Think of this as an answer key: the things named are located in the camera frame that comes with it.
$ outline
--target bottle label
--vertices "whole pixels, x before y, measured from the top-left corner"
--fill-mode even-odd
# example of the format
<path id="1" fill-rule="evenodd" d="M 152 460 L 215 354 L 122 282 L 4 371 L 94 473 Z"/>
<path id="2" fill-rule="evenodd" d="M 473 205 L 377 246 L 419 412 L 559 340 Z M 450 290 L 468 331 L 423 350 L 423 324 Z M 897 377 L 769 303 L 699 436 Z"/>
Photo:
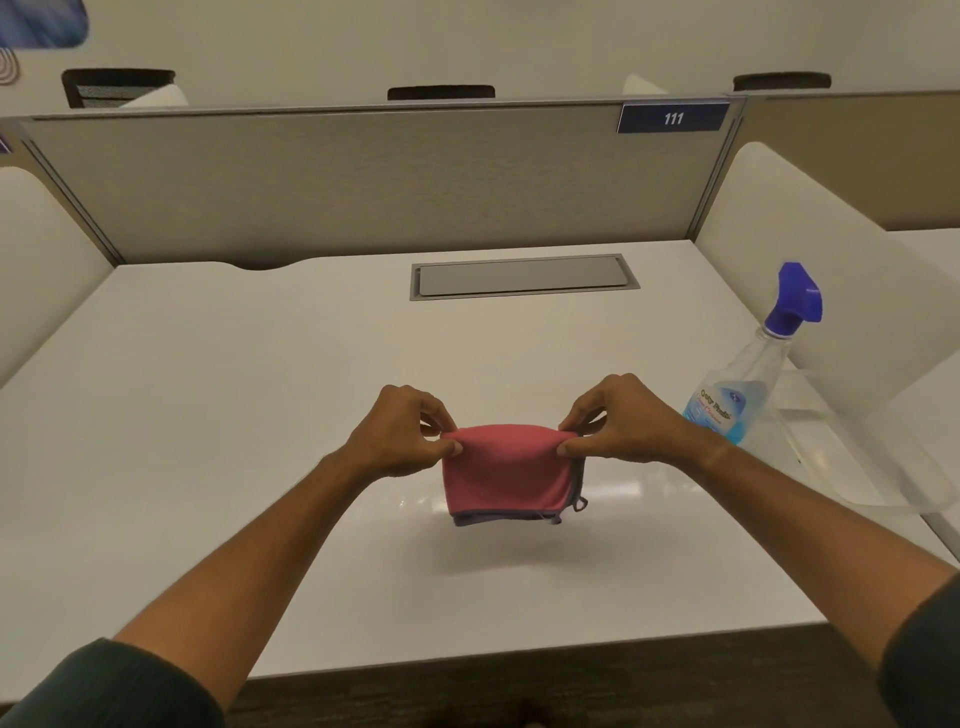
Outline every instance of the bottle label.
<path id="1" fill-rule="evenodd" d="M 694 393 L 684 410 L 684 417 L 701 427 L 709 427 L 727 437 L 736 426 L 747 398 L 730 387 L 704 385 Z"/>

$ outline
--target black chair backrest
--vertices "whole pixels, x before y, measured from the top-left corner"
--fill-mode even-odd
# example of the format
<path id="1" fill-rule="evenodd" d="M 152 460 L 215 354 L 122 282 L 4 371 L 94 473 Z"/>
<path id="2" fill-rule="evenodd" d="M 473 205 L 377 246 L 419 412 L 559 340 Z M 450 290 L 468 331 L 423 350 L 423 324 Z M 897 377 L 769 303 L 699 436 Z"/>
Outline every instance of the black chair backrest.
<path id="1" fill-rule="evenodd" d="M 387 101 L 432 99 L 493 99 L 491 85 L 399 85 L 387 91 Z"/>
<path id="2" fill-rule="evenodd" d="M 776 91 L 790 88 L 830 88 L 833 79 L 819 71 L 745 73 L 733 78 L 734 91 Z"/>
<path id="3" fill-rule="evenodd" d="M 70 68 L 60 79 L 71 109 L 111 109 L 172 84 L 176 76 L 153 68 Z"/>

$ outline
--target microfiber towel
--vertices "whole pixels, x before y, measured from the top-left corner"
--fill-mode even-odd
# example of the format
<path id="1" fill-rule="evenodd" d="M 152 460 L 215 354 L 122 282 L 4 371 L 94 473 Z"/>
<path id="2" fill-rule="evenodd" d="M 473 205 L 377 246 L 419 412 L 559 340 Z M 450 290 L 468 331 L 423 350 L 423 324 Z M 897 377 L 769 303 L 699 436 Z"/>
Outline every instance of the microfiber towel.
<path id="1" fill-rule="evenodd" d="M 583 458 L 557 454 L 576 437 L 536 425 L 483 425 L 445 432 L 464 446 L 444 460 L 446 507 L 456 525 L 501 519 L 560 522 L 567 506 L 582 511 Z"/>

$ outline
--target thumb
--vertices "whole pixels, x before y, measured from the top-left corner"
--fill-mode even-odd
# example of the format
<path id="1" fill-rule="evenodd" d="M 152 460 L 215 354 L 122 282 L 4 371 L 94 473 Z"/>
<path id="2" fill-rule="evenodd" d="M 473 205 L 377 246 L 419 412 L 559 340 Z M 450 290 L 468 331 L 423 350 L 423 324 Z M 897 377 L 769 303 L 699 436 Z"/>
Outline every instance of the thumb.
<path id="1" fill-rule="evenodd" d="M 588 437 L 571 437 L 560 443 L 557 454 L 561 457 L 606 457 L 609 440 L 602 432 Z"/>
<path id="2" fill-rule="evenodd" d="M 464 451 L 464 446 L 456 440 L 448 440 L 445 438 L 442 440 L 427 440 L 425 444 L 426 453 L 434 465 L 445 457 L 456 457 Z"/>

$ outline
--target pink cloth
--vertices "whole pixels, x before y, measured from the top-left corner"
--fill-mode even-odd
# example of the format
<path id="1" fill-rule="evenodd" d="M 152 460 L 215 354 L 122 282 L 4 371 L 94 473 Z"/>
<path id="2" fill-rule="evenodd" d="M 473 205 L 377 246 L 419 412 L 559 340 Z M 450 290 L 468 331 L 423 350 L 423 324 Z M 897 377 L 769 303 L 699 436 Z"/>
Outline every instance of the pink cloth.
<path id="1" fill-rule="evenodd" d="M 556 512 L 569 504 L 574 461 L 557 446 L 576 437 L 537 425 L 482 425 L 445 432 L 464 446 L 444 460 L 450 515 L 476 511 Z"/>

